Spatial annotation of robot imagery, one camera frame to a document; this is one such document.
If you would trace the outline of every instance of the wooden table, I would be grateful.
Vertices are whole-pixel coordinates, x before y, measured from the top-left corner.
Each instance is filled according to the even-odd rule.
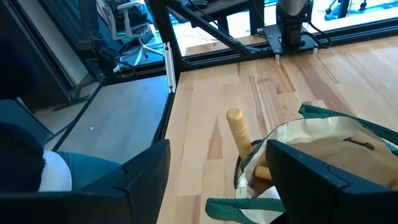
[[[260,41],[246,37],[243,42]],[[212,43],[188,54],[223,48]],[[166,139],[170,175],[158,223],[220,223],[205,211],[208,197],[234,197],[238,152],[226,112],[240,108],[251,139],[300,118],[302,103],[355,114],[398,130],[398,37],[185,72]]]

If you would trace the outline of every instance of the wooden dowel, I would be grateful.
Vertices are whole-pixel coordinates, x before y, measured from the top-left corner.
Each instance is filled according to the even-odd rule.
[[[256,177],[272,181],[271,173],[269,172],[268,167],[257,166],[256,169],[254,170],[254,175]]]
[[[251,152],[251,141],[243,112],[239,109],[231,109],[227,112],[226,119],[238,148],[239,156],[241,159],[247,158]]]

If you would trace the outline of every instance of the green bag handle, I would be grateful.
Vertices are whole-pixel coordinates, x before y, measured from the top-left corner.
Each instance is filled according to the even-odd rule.
[[[208,198],[205,211],[210,218],[215,220],[257,224],[246,217],[239,209],[285,212],[282,201],[276,198]]]
[[[385,128],[383,126],[380,126],[378,124],[374,124],[372,122],[366,121],[364,119],[356,118],[354,116],[350,116],[348,114],[340,113],[337,111],[332,111],[324,108],[319,108],[317,106],[312,106],[312,105],[301,105],[298,113],[303,115],[305,119],[310,119],[310,118],[330,118],[332,116],[345,116],[352,118],[362,124],[365,128],[368,128],[370,131],[372,131],[374,134],[379,136],[382,139],[385,139],[395,145],[398,145],[398,133],[390,130],[388,128]],[[388,148],[391,150],[391,152],[395,155],[398,156],[398,149],[386,142]]]

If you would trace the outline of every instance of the black fabric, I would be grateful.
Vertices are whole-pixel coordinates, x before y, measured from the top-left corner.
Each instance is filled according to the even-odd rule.
[[[40,85],[40,75],[26,52],[7,40],[0,40],[0,49],[0,100],[24,96]]]
[[[38,191],[43,153],[40,143],[24,128],[0,123],[0,193]]]

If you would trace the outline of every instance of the cloth bag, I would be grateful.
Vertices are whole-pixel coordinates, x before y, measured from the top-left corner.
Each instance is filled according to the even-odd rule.
[[[210,218],[247,224],[269,224],[285,212],[275,187],[254,197],[249,186],[257,165],[266,164],[266,142],[275,139],[340,169],[398,190],[398,133],[363,119],[316,106],[302,105],[303,119],[281,124],[256,141],[236,164],[235,199],[209,198]]]

